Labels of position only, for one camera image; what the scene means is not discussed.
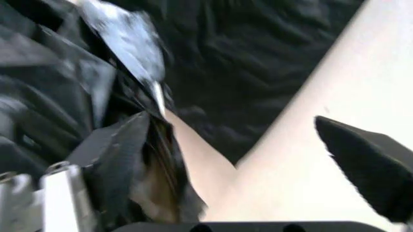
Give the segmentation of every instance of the white surface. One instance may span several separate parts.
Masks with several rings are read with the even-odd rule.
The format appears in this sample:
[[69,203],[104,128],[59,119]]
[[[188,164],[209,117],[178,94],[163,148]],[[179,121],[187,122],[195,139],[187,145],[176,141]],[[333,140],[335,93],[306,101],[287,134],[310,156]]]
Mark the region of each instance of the white surface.
[[43,177],[44,232],[81,232],[70,171]]
[[413,150],[413,1],[370,0],[237,170],[205,220],[351,220],[386,231],[329,157],[323,115]]

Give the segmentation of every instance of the wrinkled black fabric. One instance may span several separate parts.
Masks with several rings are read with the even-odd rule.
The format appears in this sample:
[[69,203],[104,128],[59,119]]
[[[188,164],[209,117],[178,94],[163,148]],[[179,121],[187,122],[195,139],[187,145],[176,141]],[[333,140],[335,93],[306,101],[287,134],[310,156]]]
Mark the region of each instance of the wrinkled black fabric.
[[363,0],[109,0],[151,14],[178,115],[232,163],[298,91]]
[[[0,0],[0,173],[28,173],[37,182],[49,165],[68,159],[84,167],[105,228],[196,221],[203,202],[149,93],[71,3]],[[156,192],[140,196],[163,191],[169,198],[153,206],[168,202],[172,218],[155,218],[129,200],[131,189],[147,183]]]

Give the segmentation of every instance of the black object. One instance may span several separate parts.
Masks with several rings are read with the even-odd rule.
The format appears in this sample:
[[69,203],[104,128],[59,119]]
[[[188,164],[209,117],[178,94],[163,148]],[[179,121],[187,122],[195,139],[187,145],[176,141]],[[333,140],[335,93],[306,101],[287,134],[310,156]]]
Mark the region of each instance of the black object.
[[235,164],[363,0],[108,0],[148,12],[177,113]]
[[320,138],[360,194],[380,215],[407,222],[413,214],[413,152],[387,135],[318,116]]
[[0,0],[0,173],[85,167],[105,229],[197,221],[173,129],[115,53],[66,0]]
[[345,221],[331,222],[224,222],[160,225],[135,223],[113,232],[382,232],[373,226]]

